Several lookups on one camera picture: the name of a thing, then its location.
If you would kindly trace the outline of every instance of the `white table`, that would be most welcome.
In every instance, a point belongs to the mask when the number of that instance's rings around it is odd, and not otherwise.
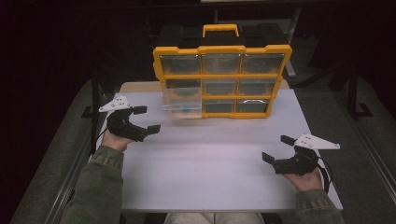
[[[124,93],[148,113],[138,126],[161,131],[125,151],[123,209],[136,212],[275,212],[294,209],[295,189],[262,160],[294,155],[280,135],[310,133],[293,90],[279,90],[268,119],[169,119],[161,92]],[[342,209],[331,185],[330,198]]]

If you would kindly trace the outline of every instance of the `black strap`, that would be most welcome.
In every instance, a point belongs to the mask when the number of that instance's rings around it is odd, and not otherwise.
[[[326,169],[321,167],[319,164],[318,164],[318,168],[323,176],[323,181],[324,181],[323,189],[324,191],[326,191],[326,193],[329,193],[329,187],[330,187],[329,174],[327,173]]]

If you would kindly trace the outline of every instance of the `organizer handle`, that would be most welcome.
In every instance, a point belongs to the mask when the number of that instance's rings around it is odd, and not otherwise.
[[[206,31],[235,31],[235,35],[239,36],[238,27],[236,24],[208,24],[204,25],[202,37],[205,37]]]

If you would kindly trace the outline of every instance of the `plastic storage organizer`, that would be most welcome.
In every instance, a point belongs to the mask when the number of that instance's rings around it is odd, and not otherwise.
[[[164,26],[153,51],[163,108],[177,118],[267,118],[290,59],[277,24]]]

